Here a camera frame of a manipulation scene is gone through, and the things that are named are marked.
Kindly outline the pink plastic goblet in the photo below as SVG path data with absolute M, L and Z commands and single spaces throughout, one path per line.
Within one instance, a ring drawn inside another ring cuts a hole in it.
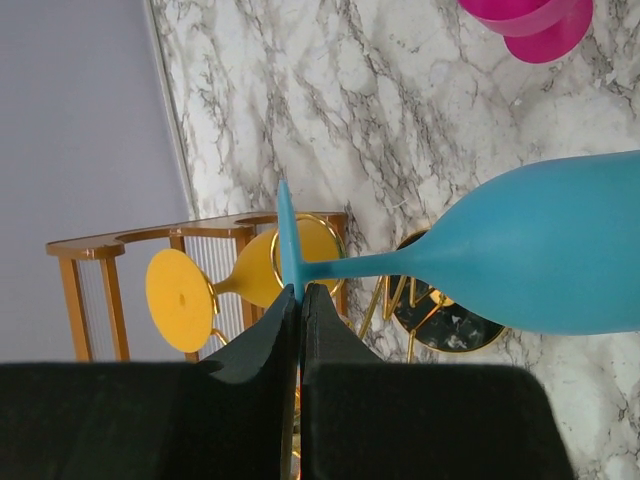
M 529 64 L 568 54 L 585 37 L 594 14 L 592 0 L 467 0 L 458 5 Z

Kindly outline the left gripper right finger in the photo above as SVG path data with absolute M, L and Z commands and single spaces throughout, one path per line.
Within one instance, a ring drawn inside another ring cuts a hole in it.
M 548 397 L 526 370 L 387 363 L 324 286 L 301 310 L 306 479 L 570 479 Z

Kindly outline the blue plastic goblet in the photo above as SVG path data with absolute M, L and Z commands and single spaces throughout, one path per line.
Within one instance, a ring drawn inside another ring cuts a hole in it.
M 411 245 L 307 262 L 290 191 L 278 189 L 283 281 L 407 276 L 512 329 L 547 335 L 639 327 L 639 155 L 540 161 L 461 198 Z

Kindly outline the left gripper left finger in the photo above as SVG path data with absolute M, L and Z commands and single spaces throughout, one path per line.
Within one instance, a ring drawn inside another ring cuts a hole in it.
M 285 479 L 296 302 L 197 363 L 1 368 L 5 479 Z

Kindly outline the orange plastic goblet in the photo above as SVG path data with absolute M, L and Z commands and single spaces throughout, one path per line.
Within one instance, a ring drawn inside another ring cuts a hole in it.
M 283 285 L 276 228 L 252 239 L 230 275 L 216 284 L 187 254 L 171 248 L 153 256 L 145 276 L 146 300 L 157 330 L 171 347 L 188 354 L 203 348 L 214 334 L 220 295 L 237 294 L 267 308 Z

